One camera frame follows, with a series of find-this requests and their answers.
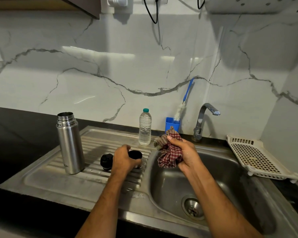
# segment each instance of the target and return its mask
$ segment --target red checkered towel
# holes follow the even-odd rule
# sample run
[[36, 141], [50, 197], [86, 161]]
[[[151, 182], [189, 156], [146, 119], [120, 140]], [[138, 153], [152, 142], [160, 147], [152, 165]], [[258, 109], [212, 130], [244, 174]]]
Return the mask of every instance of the red checkered towel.
[[181, 148], [171, 144], [167, 139], [168, 135], [182, 141], [179, 133], [173, 127], [155, 141], [154, 146], [161, 151], [161, 156], [158, 158], [158, 165], [161, 168], [174, 168], [183, 160]]

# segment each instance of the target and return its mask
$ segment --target faucet spout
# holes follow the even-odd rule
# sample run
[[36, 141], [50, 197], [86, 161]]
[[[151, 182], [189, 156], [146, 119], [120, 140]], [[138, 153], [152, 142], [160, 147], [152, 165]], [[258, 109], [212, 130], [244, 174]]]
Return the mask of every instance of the faucet spout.
[[204, 113], [206, 110], [210, 110], [212, 112], [213, 115], [218, 116], [221, 115], [221, 113], [213, 107], [213, 105], [209, 104], [209, 103], [205, 103], [202, 105], [200, 112], [199, 112], [199, 116], [198, 116], [198, 121], [196, 122], [196, 126], [194, 128], [194, 133], [193, 133], [193, 137], [192, 139], [194, 141], [200, 141], [202, 139], [202, 121], [204, 118]]

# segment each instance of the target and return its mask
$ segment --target white plastic dish rack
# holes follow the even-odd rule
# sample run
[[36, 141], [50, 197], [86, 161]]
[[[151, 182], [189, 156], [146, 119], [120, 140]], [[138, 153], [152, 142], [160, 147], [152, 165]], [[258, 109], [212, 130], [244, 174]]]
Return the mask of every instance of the white plastic dish rack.
[[262, 141], [231, 135], [227, 135], [226, 140], [241, 165], [248, 170], [249, 176], [257, 175], [275, 180], [289, 178], [291, 183], [298, 181], [298, 174], [284, 167], [264, 148]]

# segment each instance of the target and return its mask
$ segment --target sink drain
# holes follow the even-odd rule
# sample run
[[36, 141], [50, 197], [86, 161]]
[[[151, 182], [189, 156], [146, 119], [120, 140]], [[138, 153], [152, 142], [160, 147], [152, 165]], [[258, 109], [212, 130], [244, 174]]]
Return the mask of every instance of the sink drain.
[[199, 204], [199, 201], [196, 198], [192, 196], [184, 196], [181, 201], [181, 206], [184, 213], [186, 213], [186, 215], [189, 216], [191, 219], [204, 219], [204, 212], [201, 205]]

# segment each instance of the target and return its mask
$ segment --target water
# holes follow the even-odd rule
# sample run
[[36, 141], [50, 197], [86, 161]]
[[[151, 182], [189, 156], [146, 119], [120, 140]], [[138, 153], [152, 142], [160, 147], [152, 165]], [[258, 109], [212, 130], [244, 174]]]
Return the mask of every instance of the water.
[[149, 109], [144, 108], [144, 112], [139, 117], [139, 144], [146, 146], [151, 140], [151, 115]]

